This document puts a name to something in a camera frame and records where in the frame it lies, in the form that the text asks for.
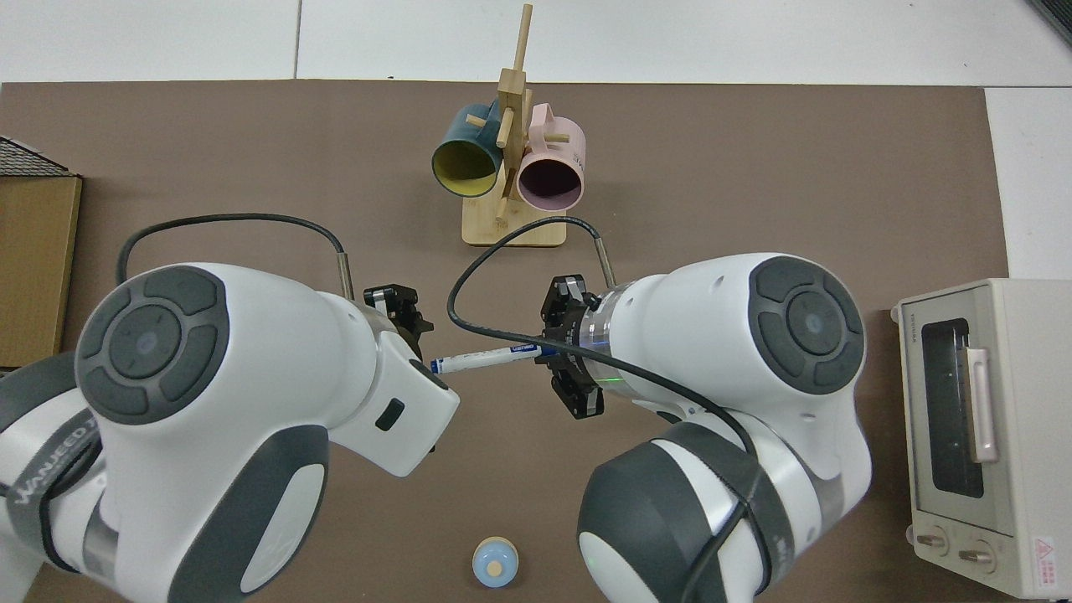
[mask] wooden mug stand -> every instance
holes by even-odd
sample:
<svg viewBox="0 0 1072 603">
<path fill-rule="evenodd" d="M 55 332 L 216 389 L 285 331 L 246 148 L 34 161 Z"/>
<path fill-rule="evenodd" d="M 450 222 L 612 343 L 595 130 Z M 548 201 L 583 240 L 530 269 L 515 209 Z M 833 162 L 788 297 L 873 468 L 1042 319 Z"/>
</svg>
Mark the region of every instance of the wooden mug stand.
<svg viewBox="0 0 1072 603">
<path fill-rule="evenodd" d="M 490 246 L 510 232 L 548 216 L 565 216 L 565 211 L 544 211 L 521 200 L 518 194 L 518 168 L 524 155 L 527 128 L 525 120 L 532 115 L 533 91 L 525 88 L 525 47 L 528 45 L 528 26 L 533 6 L 525 4 L 521 13 L 518 49 L 513 55 L 513 69 L 504 68 L 498 76 L 498 107 L 503 123 L 495 145 L 503 149 L 503 164 L 498 168 L 495 186 L 486 194 L 462 197 L 462 240 L 473 246 Z M 466 121 L 482 127 L 483 120 L 468 116 Z M 568 142 L 564 136 L 548 142 Z M 566 241 L 566 224 L 540 226 L 511 240 L 510 246 L 556 247 Z"/>
</svg>

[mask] gray joint cap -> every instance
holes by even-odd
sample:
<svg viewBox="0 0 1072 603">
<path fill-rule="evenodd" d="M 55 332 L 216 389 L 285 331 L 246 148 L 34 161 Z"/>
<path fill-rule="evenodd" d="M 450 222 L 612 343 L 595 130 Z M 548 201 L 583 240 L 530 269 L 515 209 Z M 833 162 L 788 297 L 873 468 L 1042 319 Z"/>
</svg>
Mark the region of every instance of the gray joint cap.
<svg viewBox="0 0 1072 603">
<path fill-rule="evenodd" d="M 223 281 L 192 266 L 137 276 L 89 318 L 75 378 L 94 410 L 116 423 L 172 416 L 215 377 L 227 348 Z"/>
</svg>

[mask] warning label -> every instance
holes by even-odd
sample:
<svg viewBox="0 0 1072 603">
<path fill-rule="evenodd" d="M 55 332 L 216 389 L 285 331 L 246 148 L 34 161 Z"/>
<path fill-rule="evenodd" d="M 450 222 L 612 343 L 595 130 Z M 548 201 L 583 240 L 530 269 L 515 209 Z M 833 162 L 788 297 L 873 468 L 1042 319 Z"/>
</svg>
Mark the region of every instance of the warning label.
<svg viewBox="0 0 1072 603">
<path fill-rule="evenodd" d="M 1034 579 L 1039 588 L 1057 586 L 1057 551 L 1052 538 L 1034 539 Z"/>
</svg>

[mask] black cable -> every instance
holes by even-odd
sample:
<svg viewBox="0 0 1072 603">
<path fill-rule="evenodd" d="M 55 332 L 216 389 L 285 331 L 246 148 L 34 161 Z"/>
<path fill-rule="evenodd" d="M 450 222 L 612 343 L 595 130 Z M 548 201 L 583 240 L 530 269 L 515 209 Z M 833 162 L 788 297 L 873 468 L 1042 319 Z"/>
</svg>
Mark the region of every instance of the black cable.
<svg viewBox="0 0 1072 603">
<path fill-rule="evenodd" d="M 168 229 L 176 229 L 178 226 L 207 224 L 209 222 L 235 222 L 239 220 L 263 220 L 266 222 L 284 222 L 287 224 L 304 226 L 321 233 L 329 241 L 331 241 L 331 246 L 334 247 L 336 253 L 345 253 L 342 248 L 342 242 L 339 241 L 338 237 L 331 234 L 331 231 L 315 222 L 310 222 L 309 220 L 304 220 L 302 218 L 295 218 L 294 216 L 284 216 L 282 214 L 211 214 L 208 216 L 192 216 L 190 218 L 180 218 L 178 220 L 169 220 L 167 222 L 153 224 L 131 235 L 130 238 L 126 239 L 126 242 L 123 244 L 122 249 L 119 251 L 119 260 L 116 263 L 116 284 L 126 282 L 126 265 L 130 261 L 131 250 L 133 250 L 137 241 L 153 233 L 159 233 L 160 231 L 166 231 Z"/>
<path fill-rule="evenodd" d="M 688 570 L 688 579 L 685 582 L 685 589 L 681 592 L 681 603 L 689 603 L 693 600 L 693 593 L 696 592 L 696 587 L 700 583 L 700 576 L 703 575 L 703 569 L 708 567 L 708 563 L 718 555 L 718 549 L 723 547 L 726 543 L 726 539 L 730 536 L 730 533 L 736 529 L 736 525 L 741 523 L 741 519 L 747 514 L 747 509 L 741 502 L 738 502 L 733 508 L 733 513 L 726 519 L 723 524 L 723 529 L 718 531 L 717 534 L 708 539 L 704 543 L 703 548 L 700 549 L 699 555 L 696 556 L 696 560 L 693 561 L 693 567 Z"/>
<path fill-rule="evenodd" d="M 536 337 L 533 335 L 524 335 L 521 333 L 511 333 L 508 330 L 488 328 L 465 321 L 458 315 L 458 312 L 455 311 L 455 300 L 458 297 L 458 293 L 461 291 L 462 285 L 465 284 L 465 281 L 468 280 L 470 276 L 472 276 L 473 273 L 475 273 L 476 269 L 479 268 L 480 265 L 488 260 L 488 258 L 491 258 L 493 253 L 505 247 L 507 242 L 513 240 L 515 238 L 521 236 L 522 234 L 531 230 L 538 229 L 539 226 L 542 226 L 545 224 L 551 224 L 554 222 L 565 222 L 567 224 L 574 224 L 576 226 L 580 226 L 585 231 L 587 231 L 589 234 L 592 235 L 592 238 L 596 239 L 597 241 L 600 239 L 599 233 L 595 230 L 595 227 L 592 226 L 592 224 L 589 224 L 584 220 L 581 220 L 579 218 L 574 218 L 570 216 L 551 216 L 549 218 L 541 218 L 539 220 L 536 220 L 535 222 L 531 222 L 528 224 L 525 224 L 524 226 L 521 226 L 520 229 L 513 231 L 512 233 L 504 236 L 495 245 L 489 247 L 487 251 L 485 251 L 483 253 L 480 254 L 479 258 L 474 260 L 473 263 L 470 264 L 468 268 L 465 268 L 465 271 L 462 273 L 460 277 L 458 277 L 458 280 L 455 282 L 453 289 L 450 290 L 450 294 L 447 296 L 447 315 L 450 317 L 450 321 L 453 322 L 456 325 L 460 326 L 461 328 L 464 328 L 465 330 L 476 333 L 479 335 L 494 337 L 496 339 L 504 339 L 506 341 L 535 343 L 536 345 L 540 345 L 542 348 L 550 348 L 553 350 L 557 350 L 560 353 L 569 353 L 576 356 L 580 356 L 582 358 L 595 361 L 597 363 L 605 364 L 609 367 L 628 372 L 629 374 L 635 374 L 641 379 L 654 383 L 655 385 L 669 389 L 670 392 L 673 392 L 674 394 L 678 394 L 679 396 L 699 405 L 701 408 L 703 408 L 711 414 L 714 414 L 723 422 L 725 422 L 730 427 L 730 429 L 732 429 L 733 432 L 736 433 L 738 438 L 741 439 L 741 443 L 744 445 L 745 452 L 747 452 L 753 457 L 756 457 L 757 456 L 756 445 L 751 441 L 751 437 L 745 430 L 744 426 L 741 425 L 741 423 L 739 423 L 736 418 L 734 418 L 730 413 L 726 412 L 726 409 L 724 409 L 723 407 L 712 402 L 704 396 L 701 396 L 699 393 L 694 392 L 688 387 L 685 387 L 684 385 L 678 383 L 676 381 L 671 381 L 660 374 L 654 373 L 647 369 L 641 368 L 634 364 L 629 364 L 625 361 L 620 361 L 613 356 L 602 354 L 599 352 L 594 352 L 592 350 L 580 348 L 578 345 L 572 345 L 564 341 L 555 341 L 553 339 Z"/>
</svg>

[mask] mug handle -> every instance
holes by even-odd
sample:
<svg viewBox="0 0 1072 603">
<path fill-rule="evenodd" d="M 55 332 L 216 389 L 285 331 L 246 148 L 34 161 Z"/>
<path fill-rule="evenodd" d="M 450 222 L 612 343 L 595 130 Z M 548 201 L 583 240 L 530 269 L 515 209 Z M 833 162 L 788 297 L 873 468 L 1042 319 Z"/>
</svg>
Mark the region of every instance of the mug handle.
<svg viewBox="0 0 1072 603">
<path fill-rule="evenodd" d="M 550 103 L 540 103 L 533 107 L 533 119 L 528 126 L 528 146 L 533 152 L 547 152 L 545 135 L 548 127 L 554 123 L 554 114 Z"/>
</svg>

